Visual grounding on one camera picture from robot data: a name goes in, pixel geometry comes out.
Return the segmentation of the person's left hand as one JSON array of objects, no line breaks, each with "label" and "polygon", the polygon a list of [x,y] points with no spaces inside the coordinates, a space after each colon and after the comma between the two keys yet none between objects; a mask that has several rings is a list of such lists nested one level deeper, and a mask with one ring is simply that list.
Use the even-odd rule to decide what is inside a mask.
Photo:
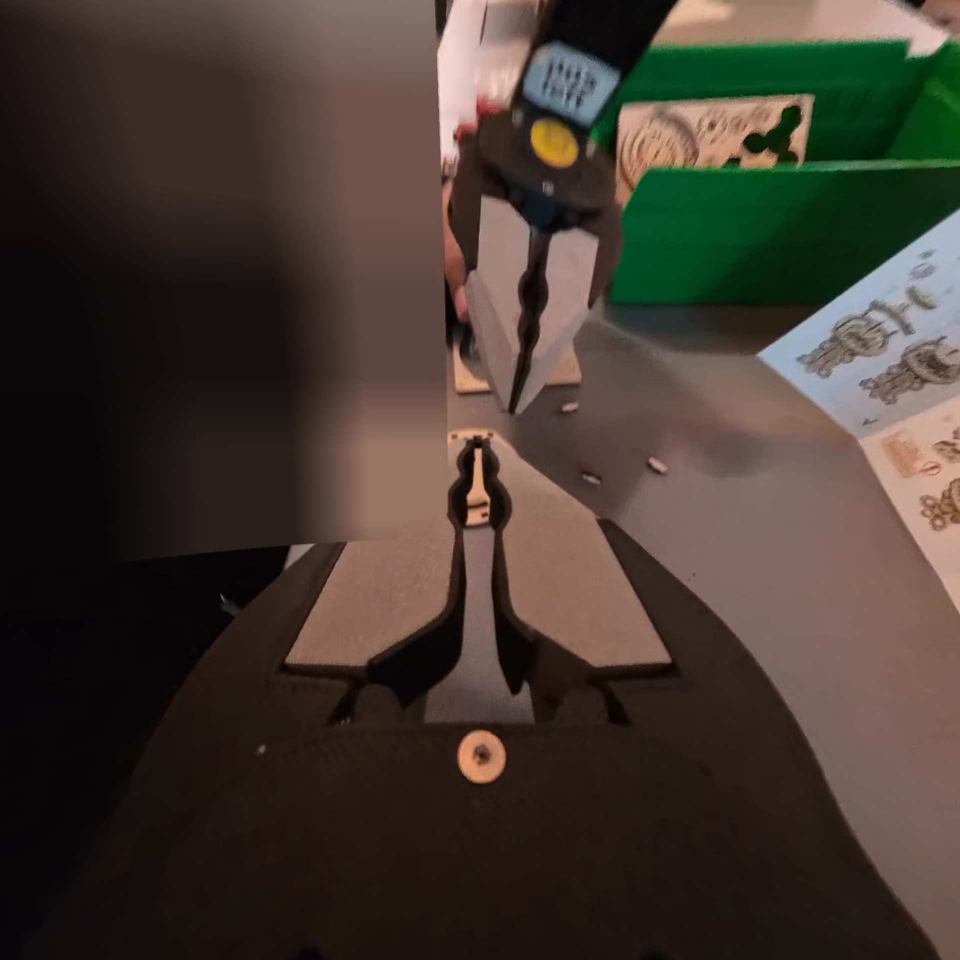
[{"label": "person's left hand", "polygon": [[466,261],[450,225],[450,200],[452,181],[442,186],[440,211],[443,242],[443,271],[446,289],[449,294],[452,315],[457,323],[468,326],[471,323],[470,310],[466,296]]}]

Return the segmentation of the green corrugated box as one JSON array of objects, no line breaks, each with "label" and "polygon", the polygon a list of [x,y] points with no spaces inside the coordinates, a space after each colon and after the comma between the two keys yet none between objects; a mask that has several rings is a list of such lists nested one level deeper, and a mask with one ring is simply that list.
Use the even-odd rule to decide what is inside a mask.
[{"label": "green corrugated box", "polygon": [[655,47],[594,126],[612,153],[640,102],[813,97],[804,159],[644,174],[623,212],[618,304],[829,302],[958,210],[959,48]]}]

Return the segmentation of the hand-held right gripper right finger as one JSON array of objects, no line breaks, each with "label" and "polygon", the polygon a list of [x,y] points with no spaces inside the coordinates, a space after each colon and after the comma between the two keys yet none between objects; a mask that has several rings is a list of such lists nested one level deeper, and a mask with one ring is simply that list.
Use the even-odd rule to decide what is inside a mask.
[{"label": "hand-held right gripper right finger", "polygon": [[504,440],[482,440],[494,531],[490,596],[512,693],[668,671],[673,659],[598,516]]}]

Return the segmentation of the folded instruction sheet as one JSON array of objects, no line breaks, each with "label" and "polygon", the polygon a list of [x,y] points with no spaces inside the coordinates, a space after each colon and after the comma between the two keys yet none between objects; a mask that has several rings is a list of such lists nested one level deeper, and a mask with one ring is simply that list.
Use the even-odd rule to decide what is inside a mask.
[{"label": "folded instruction sheet", "polygon": [[757,355],[863,452],[959,606],[959,212]]}]

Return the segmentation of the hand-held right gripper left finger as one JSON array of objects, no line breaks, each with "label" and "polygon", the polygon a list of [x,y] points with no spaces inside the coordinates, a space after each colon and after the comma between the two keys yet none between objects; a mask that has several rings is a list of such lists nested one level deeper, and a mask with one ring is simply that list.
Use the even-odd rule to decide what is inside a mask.
[{"label": "hand-held right gripper left finger", "polygon": [[477,438],[447,451],[443,513],[393,538],[342,546],[284,659],[298,676],[422,701],[457,665],[466,604],[464,524]]}]

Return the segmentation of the round wooden disc part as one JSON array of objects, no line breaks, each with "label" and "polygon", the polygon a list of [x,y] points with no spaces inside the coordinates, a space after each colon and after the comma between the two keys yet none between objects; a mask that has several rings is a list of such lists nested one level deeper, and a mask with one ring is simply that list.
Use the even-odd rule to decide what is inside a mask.
[{"label": "round wooden disc part", "polygon": [[[452,370],[454,389],[459,396],[486,395],[492,392],[486,366],[474,341],[473,331],[458,325],[452,334]],[[547,387],[576,387],[583,379],[581,366],[573,346],[559,358],[547,377]]]}]

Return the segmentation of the wooden cutout sheet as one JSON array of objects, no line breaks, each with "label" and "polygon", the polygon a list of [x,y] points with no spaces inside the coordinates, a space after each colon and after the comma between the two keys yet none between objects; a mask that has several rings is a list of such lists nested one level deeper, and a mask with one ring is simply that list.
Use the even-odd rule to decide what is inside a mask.
[{"label": "wooden cutout sheet", "polygon": [[617,119],[616,199],[625,209],[653,169],[798,166],[806,158],[811,94],[623,105]]}]

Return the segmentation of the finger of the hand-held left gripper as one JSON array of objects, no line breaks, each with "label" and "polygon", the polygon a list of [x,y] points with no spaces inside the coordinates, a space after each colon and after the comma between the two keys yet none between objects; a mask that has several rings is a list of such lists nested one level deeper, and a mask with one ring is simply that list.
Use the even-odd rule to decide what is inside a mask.
[{"label": "finger of the hand-held left gripper", "polygon": [[531,267],[522,286],[525,409],[573,347],[589,314],[597,251],[598,238],[580,228],[534,237]]},{"label": "finger of the hand-held left gripper", "polygon": [[475,269],[466,282],[474,340],[490,389],[508,413],[523,397],[522,286],[531,267],[531,226],[505,199],[481,198]]}]

